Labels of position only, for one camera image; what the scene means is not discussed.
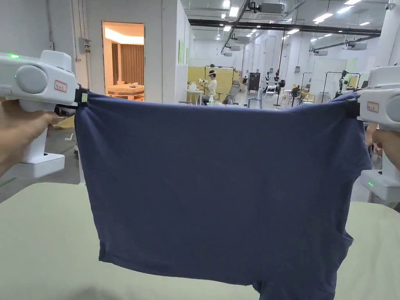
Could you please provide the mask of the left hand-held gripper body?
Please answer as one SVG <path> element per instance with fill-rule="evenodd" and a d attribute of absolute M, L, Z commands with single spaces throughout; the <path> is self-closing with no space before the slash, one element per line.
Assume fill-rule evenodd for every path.
<path fill-rule="evenodd" d="M 0 55 L 0 95 L 18 99 L 23 110 L 54 111 L 56 106 L 75 109 L 79 88 L 72 72 L 71 57 L 63 52 L 44 50 L 38 59 L 16 54 Z M 26 149 L 20 163 L 5 177 L 44 177 L 61 171 L 65 156 L 45 151 L 47 132 Z"/>

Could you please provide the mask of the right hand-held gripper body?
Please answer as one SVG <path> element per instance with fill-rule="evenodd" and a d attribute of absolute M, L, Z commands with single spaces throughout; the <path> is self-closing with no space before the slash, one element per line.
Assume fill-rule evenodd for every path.
<path fill-rule="evenodd" d="M 358 120 L 375 123 L 379 129 L 399 131 L 400 129 L 400 67 L 384 66 L 371 70 L 368 85 L 360 92 L 358 99 L 360 113 Z M 400 172 L 382 154 L 382 169 L 364 170 L 361 184 L 380 199 L 380 204 L 394 209 L 400 200 Z"/>

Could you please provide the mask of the person's right hand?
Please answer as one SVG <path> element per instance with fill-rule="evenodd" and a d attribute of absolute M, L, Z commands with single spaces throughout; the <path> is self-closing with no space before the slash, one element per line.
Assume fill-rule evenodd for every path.
<path fill-rule="evenodd" d="M 372 141 L 383 150 L 389 162 L 400 170 L 400 133 L 397 131 L 377 130 L 372 135 Z"/>

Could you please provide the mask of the person's left hand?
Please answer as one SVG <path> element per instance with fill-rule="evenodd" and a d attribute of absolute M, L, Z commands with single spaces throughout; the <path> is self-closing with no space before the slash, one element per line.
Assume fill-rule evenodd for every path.
<path fill-rule="evenodd" d="M 64 118 L 54 112 L 24 111 L 18 100 L 0 102 L 0 175 L 20 163 L 27 147 Z"/>

